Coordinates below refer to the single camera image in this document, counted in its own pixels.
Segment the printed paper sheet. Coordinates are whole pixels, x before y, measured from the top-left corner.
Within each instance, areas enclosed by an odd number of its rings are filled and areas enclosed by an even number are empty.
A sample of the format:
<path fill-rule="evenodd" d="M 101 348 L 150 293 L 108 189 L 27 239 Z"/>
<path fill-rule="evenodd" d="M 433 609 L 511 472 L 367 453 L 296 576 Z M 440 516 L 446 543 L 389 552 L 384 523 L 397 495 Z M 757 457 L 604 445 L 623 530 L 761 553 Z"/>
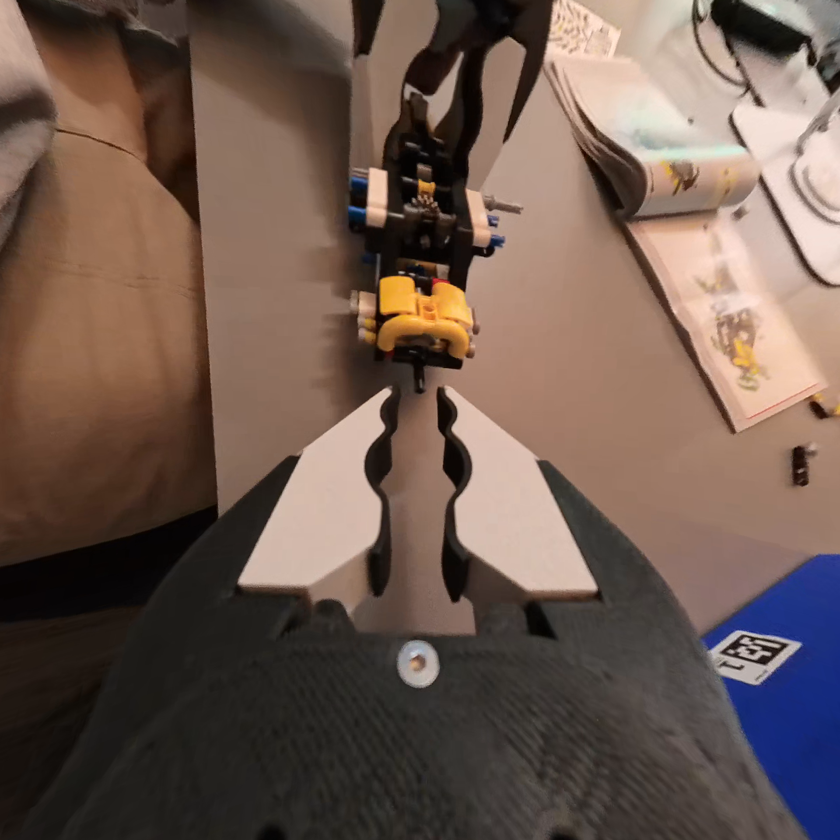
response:
<path fill-rule="evenodd" d="M 547 57 L 615 55 L 621 29 L 575 1 L 554 1 L 547 42 Z"/>

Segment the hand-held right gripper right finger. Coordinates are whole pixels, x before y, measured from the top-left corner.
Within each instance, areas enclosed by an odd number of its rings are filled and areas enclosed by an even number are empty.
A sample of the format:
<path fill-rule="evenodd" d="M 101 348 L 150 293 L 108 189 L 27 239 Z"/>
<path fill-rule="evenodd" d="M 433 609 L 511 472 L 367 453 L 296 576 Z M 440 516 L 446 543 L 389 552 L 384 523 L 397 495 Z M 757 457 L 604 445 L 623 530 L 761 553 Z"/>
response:
<path fill-rule="evenodd" d="M 595 578 L 538 457 L 448 385 L 436 394 L 446 477 L 442 573 L 451 602 L 586 601 Z"/>

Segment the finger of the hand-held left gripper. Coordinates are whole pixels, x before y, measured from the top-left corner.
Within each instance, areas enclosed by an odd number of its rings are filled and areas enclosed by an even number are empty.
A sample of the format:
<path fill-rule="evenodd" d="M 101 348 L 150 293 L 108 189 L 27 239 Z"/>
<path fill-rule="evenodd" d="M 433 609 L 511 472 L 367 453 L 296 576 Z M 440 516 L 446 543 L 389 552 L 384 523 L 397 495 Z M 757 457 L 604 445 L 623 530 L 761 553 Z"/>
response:
<path fill-rule="evenodd" d="M 514 103 L 523 47 L 506 37 L 465 54 L 453 97 L 453 153 L 466 184 L 484 184 L 499 156 Z"/>
<path fill-rule="evenodd" d="M 438 94 L 463 52 L 463 3 L 385 2 L 371 48 L 371 126 L 390 129 L 406 91 Z"/>

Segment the white tray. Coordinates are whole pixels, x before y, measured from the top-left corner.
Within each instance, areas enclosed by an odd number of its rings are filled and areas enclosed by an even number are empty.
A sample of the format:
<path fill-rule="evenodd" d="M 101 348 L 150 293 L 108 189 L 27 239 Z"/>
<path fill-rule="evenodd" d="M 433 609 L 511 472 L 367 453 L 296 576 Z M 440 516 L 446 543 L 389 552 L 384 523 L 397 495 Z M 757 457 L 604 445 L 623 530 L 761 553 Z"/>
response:
<path fill-rule="evenodd" d="M 730 121 L 761 169 L 761 182 L 814 278 L 839 286 L 839 91 L 807 117 L 738 105 Z"/>

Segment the black chair seat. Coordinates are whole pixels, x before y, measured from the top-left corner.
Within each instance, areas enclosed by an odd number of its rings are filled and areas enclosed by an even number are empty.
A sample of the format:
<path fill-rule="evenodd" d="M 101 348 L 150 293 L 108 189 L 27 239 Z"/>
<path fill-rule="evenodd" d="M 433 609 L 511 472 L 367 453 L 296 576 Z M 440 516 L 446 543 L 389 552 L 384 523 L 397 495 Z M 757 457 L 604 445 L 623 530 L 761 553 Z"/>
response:
<path fill-rule="evenodd" d="M 209 507 L 129 537 L 3 566 L 1 621 L 141 606 L 216 520 Z"/>

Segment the blue mat with printed tag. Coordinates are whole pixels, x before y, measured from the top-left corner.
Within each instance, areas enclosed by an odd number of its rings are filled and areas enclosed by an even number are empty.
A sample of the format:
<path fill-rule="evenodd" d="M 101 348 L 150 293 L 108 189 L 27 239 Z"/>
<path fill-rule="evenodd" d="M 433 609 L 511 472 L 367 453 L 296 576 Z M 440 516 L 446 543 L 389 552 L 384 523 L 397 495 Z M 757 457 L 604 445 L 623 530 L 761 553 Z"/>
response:
<path fill-rule="evenodd" d="M 838 555 L 805 562 L 704 641 L 777 791 L 810 838 L 839 838 Z"/>

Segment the open lego instruction booklet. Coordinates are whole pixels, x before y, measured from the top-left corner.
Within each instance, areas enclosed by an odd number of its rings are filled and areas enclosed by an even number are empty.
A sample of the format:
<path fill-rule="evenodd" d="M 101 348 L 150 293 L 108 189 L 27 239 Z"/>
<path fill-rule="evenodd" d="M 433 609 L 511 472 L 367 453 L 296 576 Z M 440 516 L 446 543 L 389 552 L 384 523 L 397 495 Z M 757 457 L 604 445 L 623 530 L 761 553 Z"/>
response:
<path fill-rule="evenodd" d="M 639 265 L 733 433 L 821 391 L 823 373 L 734 212 L 759 165 L 633 59 L 555 55 L 549 79 Z"/>

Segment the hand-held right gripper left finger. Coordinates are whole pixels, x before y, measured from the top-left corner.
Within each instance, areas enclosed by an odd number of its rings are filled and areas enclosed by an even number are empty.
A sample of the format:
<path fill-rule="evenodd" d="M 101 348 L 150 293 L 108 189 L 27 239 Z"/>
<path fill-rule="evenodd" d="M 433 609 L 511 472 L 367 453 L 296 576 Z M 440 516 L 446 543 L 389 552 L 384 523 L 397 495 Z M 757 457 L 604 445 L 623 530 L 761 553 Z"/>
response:
<path fill-rule="evenodd" d="M 392 437 L 401 391 L 387 386 L 305 447 L 238 578 L 244 592 L 305 601 L 380 597 L 392 566 Z"/>

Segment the black and yellow lego model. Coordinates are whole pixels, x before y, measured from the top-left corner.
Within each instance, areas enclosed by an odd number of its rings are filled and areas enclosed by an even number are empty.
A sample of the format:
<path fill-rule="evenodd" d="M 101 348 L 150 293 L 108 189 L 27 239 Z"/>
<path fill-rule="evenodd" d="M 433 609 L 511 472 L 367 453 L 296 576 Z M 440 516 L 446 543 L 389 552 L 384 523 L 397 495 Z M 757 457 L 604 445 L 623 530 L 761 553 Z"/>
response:
<path fill-rule="evenodd" d="M 473 258 L 506 243 L 499 214 L 522 205 L 468 189 L 412 91 L 380 166 L 352 169 L 348 220 L 364 237 L 371 290 L 354 290 L 350 310 L 359 340 L 378 361 L 409 365 L 414 390 L 426 390 L 427 367 L 459 370 L 476 354 L 480 326 L 466 288 Z"/>

